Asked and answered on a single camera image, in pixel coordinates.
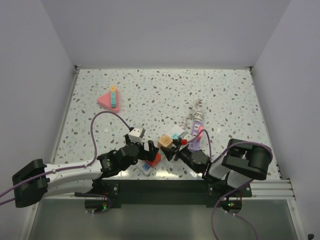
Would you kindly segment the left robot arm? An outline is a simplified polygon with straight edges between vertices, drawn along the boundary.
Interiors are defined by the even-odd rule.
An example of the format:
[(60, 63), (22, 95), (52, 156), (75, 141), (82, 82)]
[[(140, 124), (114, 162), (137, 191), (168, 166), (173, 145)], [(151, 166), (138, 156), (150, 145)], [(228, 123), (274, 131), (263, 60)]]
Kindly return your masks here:
[(38, 203), (45, 194), (54, 195), (57, 191), (66, 192), (62, 185), (89, 180), (86, 191), (92, 196), (99, 196), (104, 184), (98, 179), (110, 178), (136, 165), (139, 160), (153, 162), (159, 155), (159, 148), (154, 142), (128, 142), (118, 150), (111, 150), (97, 157), (91, 163), (77, 165), (45, 164), (42, 159), (35, 159), (12, 176), (14, 201), (17, 208), (29, 207)]

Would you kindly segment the red cube plug adapter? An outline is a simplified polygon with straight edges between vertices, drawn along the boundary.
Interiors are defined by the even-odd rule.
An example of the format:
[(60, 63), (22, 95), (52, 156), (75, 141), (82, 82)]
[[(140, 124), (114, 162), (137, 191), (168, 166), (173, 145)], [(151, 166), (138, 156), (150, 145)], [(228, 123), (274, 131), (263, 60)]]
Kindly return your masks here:
[(149, 165), (150, 165), (152, 168), (155, 168), (155, 167), (160, 163), (161, 160), (162, 160), (162, 156), (161, 156), (161, 154), (158, 152), (158, 153), (156, 154), (155, 159), (154, 159), (153, 161), (151, 161), (151, 162), (149, 163)]

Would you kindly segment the pink square plug adapter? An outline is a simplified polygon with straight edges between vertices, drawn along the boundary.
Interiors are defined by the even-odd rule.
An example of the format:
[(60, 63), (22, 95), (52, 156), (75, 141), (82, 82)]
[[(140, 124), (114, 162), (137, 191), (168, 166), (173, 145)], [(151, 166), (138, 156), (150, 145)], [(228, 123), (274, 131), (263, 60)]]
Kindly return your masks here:
[(196, 136), (195, 140), (196, 140), (197, 142), (199, 142), (199, 141), (201, 140), (201, 138), (202, 138), (202, 135), (203, 135), (203, 133), (202, 133), (201, 131), (199, 131), (199, 132), (197, 133), (197, 136)]

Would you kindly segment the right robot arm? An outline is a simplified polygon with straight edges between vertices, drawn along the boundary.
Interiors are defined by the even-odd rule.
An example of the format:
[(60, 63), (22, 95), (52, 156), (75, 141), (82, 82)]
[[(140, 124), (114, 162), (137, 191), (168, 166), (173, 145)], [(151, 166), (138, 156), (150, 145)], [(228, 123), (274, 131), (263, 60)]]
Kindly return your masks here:
[(192, 152), (185, 139), (175, 139), (172, 147), (162, 146), (160, 149), (169, 161), (181, 160), (193, 172), (201, 174), (201, 178), (215, 191), (230, 197), (253, 180), (264, 181), (273, 160), (270, 147), (234, 138), (215, 160), (201, 149)]

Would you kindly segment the tan cube plug adapter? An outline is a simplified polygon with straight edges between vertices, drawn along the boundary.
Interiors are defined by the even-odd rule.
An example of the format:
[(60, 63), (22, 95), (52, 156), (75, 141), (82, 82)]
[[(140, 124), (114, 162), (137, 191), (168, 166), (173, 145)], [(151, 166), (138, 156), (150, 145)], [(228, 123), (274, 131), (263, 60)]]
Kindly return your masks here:
[(173, 139), (167, 134), (163, 134), (158, 138), (157, 146), (160, 149), (161, 147), (171, 148), (173, 145)]

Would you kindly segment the purple power strip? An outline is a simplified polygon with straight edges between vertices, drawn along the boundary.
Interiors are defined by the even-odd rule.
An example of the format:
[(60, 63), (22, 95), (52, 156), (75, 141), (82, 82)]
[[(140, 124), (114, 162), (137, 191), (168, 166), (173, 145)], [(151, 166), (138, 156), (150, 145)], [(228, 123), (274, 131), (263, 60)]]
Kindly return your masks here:
[[(194, 121), (193, 122), (193, 127), (192, 127), (192, 131), (191, 131), (191, 137), (192, 139), (197, 137), (198, 132), (200, 132), (203, 129), (203, 123), (201, 121)], [(188, 149), (191, 152), (195, 152), (198, 151), (200, 149), (200, 141), (196, 141), (196, 139), (192, 140), (189, 144), (188, 144)]]

